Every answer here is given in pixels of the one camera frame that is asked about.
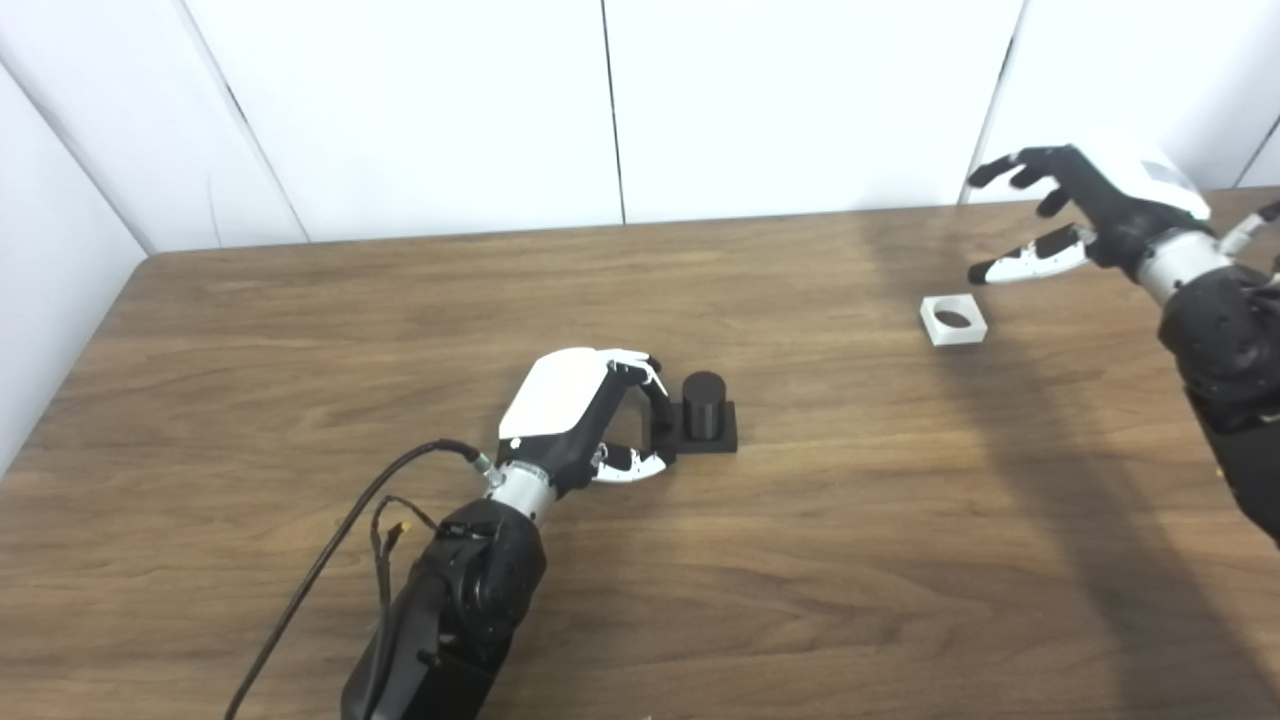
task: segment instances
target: robotic hand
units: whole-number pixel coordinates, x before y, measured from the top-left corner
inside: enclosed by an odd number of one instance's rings
[[[604,442],[627,388],[672,421],[657,360],[628,350],[552,352],[525,378],[499,425],[484,497],[445,518],[342,693],[343,720],[472,720],[547,569],[538,532],[552,505],[593,480],[634,482],[675,452]]]
[[[1280,543],[1280,258],[1274,275],[1235,263],[1253,233],[1280,217],[1267,205],[1222,238],[1203,224],[1208,205],[1156,150],[1097,136],[1028,147],[979,167],[969,184],[1052,178],[1044,218],[1074,201],[1092,227],[1069,224],[969,270],[974,284],[1064,273],[1089,263],[1120,268],[1161,306],[1158,337],[1240,510]]]

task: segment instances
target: wood grain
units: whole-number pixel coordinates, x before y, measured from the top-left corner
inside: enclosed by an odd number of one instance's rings
[[[0,484],[0,715],[219,717],[367,479],[492,447],[530,363],[590,345],[722,373],[742,448],[556,507],[489,720],[1275,717],[1280,555],[1143,292],[984,290],[987,343],[925,340],[923,295],[1044,229],[993,205],[154,258]],[[443,457],[397,482],[436,514],[479,492]],[[356,538],[242,717],[335,717],[374,609]]]

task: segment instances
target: wire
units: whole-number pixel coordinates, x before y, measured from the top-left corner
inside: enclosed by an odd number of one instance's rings
[[[387,532],[387,539],[383,541],[381,534],[378,530],[378,520],[383,516],[383,510],[387,505],[397,502],[408,507],[417,519],[426,525],[433,532],[439,530],[439,525],[435,524],[431,518],[424,512],[417,505],[404,500],[403,497],[396,495],[384,496],[379,502],[378,507],[374,509],[374,518],[369,521],[369,541],[374,547],[374,573],[378,578],[378,633],[374,635],[374,671],[369,674],[369,688],[365,691],[365,711],[361,714],[361,720],[370,720],[374,715],[374,710],[378,708],[378,703],[381,700],[383,691],[387,689],[387,676],[390,671],[390,660],[394,655],[396,643],[390,641],[392,635],[392,550],[399,541],[399,537],[404,534],[408,529],[406,523],[401,523]]]
[[[404,465],[408,465],[422,455],[436,450],[456,452],[463,456],[474,466],[483,457],[479,450],[465,442],[440,438],[435,442],[420,445],[404,455],[401,455],[394,462],[388,465],[385,470],[374,478],[374,482],[369,483],[365,492],[362,492],[356,500],[356,505],[352,506],[351,512],[343,518],[342,524],[338,525],[333,537],[329,538],[329,543],[324,546],[324,550],[320,551],[320,555],[311,565],[311,569],[307,570],[307,574],[302,578],[302,583],[298,585],[298,589],[293,591],[293,597],[289,598],[288,605],[284,606],[284,612],[280,614],[280,619],[276,620],[275,626],[271,628],[271,633],[266,637],[266,642],[262,643],[262,650],[259,651],[257,657],[253,659],[253,664],[250,665],[248,673],[244,674],[244,679],[241,680],[239,687],[236,688],[236,694],[232,696],[232,701],[227,706],[227,714],[223,716],[223,720],[236,719],[236,714],[239,712],[241,703],[244,702],[244,696],[248,694],[248,691],[253,687],[253,682],[257,679],[257,675],[262,671],[262,666],[266,665],[266,661],[271,657],[271,652],[280,642],[280,635],[283,635],[284,629],[289,626],[289,621],[293,620],[293,615],[298,611],[298,606],[301,606],[302,601],[306,600],[307,593],[311,592],[311,585],[314,585],[316,579],[320,578],[320,571],[329,564],[333,553],[338,550],[338,544],[342,543],[343,538],[347,537],[347,533],[351,532],[352,525],[355,525],[356,520],[360,519],[360,514],[369,505],[369,501],[372,500],[374,496],[378,495],[378,491],[387,484],[387,480],[392,479],[392,475],[403,469]]]

